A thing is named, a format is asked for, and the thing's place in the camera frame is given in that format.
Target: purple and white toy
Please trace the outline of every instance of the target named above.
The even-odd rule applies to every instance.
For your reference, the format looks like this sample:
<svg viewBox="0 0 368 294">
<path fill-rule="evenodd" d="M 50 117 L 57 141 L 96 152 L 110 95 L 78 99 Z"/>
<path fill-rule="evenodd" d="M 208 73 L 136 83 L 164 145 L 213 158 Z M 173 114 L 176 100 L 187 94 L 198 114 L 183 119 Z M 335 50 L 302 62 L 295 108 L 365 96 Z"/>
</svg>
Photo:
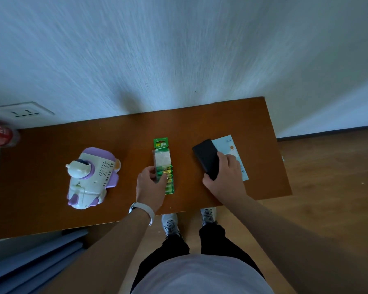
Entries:
<svg viewBox="0 0 368 294">
<path fill-rule="evenodd" d="M 76 161 L 67 164 L 71 176 L 68 205 L 86 209 L 103 202 L 106 188 L 117 185 L 121 163 L 114 155 L 96 147 L 85 149 Z"/>
</svg>

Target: person's left hand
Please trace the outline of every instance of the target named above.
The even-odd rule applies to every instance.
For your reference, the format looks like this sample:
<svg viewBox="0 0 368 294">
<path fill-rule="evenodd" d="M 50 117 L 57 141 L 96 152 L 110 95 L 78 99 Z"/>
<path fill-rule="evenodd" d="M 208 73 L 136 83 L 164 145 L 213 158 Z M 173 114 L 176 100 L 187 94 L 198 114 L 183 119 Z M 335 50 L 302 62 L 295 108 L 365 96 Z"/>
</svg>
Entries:
<svg viewBox="0 0 368 294">
<path fill-rule="evenodd" d="M 149 166 L 139 173 L 136 186 L 136 200 L 150 206 L 154 212 L 157 212 L 165 199 L 167 174 L 162 174 L 160 181 L 155 183 L 152 181 L 152 178 L 155 178 L 155 173 L 151 173 L 154 169 L 154 166 Z"/>
</svg>

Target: purple toy part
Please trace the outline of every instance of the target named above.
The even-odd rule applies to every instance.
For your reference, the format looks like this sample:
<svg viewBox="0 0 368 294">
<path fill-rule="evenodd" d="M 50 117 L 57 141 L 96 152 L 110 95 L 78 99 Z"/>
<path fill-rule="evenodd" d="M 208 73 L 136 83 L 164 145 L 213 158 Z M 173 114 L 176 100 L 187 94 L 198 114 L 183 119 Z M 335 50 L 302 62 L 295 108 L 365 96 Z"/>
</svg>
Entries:
<svg viewBox="0 0 368 294">
<path fill-rule="evenodd" d="M 71 199 L 68 202 L 68 205 L 77 205 L 79 201 L 79 196 L 77 194 L 73 194 Z"/>
<path fill-rule="evenodd" d="M 118 174 L 116 172 L 112 172 L 111 177 L 109 178 L 108 183 L 105 188 L 113 188 L 117 185 L 118 182 Z"/>
<path fill-rule="evenodd" d="M 86 175 L 85 177 L 83 177 L 83 178 L 79 178 L 79 179 L 88 179 L 88 178 L 92 177 L 92 176 L 93 176 L 93 174 L 94 174 L 94 172 L 95 172 L 95 166 L 94 166 L 94 164 L 93 164 L 93 163 L 91 163 L 91 162 L 90 162 L 90 161 L 88 161 L 88 160 L 86 160 L 86 161 L 87 161 L 87 163 L 89 163 L 89 164 L 90 164 L 90 166 L 91 166 L 90 173 L 89 173 L 88 175 Z"/>
<path fill-rule="evenodd" d="M 95 198 L 89 206 L 96 206 L 98 204 L 98 198 Z"/>
<path fill-rule="evenodd" d="M 83 152 L 85 154 L 94 155 L 94 156 L 104 158 L 104 159 L 107 159 L 107 160 L 110 160 L 116 163 L 116 158 L 114 157 L 114 155 L 111 152 L 108 152 L 107 150 L 102 150 L 96 147 L 88 147 Z"/>
</svg>

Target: black baseboard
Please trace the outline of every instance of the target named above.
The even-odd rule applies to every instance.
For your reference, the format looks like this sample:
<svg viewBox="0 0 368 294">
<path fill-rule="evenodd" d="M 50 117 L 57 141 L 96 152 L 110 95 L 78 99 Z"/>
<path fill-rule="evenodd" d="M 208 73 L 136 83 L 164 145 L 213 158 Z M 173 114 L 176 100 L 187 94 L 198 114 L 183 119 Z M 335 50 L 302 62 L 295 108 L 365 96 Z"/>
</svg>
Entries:
<svg viewBox="0 0 368 294">
<path fill-rule="evenodd" d="M 360 130 L 368 130 L 368 126 L 348 128 L 348 129 L 340 129 L 340 130 L 333 130 L 333 131 L 326 131 L 326 132 L 319 132 L 319 133 L 311 133 L 311 134 L 305 134 L 305 135 L 281 137 L 281 138 L 277 138 L 277 142 L 303 139 L 303 138 L 311 138 L 311 137 L 318 137 L 318 136 L 333 135 L 333 134 L 338 134 L 338 133 L 346 133 L 346 132 L 353 132 L 353 131 L 360 131 Z"/>
</svg>

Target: forearm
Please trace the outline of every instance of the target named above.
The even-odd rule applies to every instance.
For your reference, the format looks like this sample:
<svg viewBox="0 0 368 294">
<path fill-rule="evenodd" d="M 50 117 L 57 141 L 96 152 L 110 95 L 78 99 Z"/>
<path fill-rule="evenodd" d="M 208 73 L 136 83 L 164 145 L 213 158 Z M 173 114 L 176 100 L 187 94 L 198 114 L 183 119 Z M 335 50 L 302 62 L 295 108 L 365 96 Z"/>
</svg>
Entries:
<svg viewBox="0 0 368 294">
<path fill-rule="evenodd" d="M 249 196 L 224 202 L 299 293 L 368 293 L 368 263 Z"/>
<path fill-rule="evenodd" d="M 42 293 L 116 294 L 149 223 L 145 211 L 134 209 Z"/>
</svg>

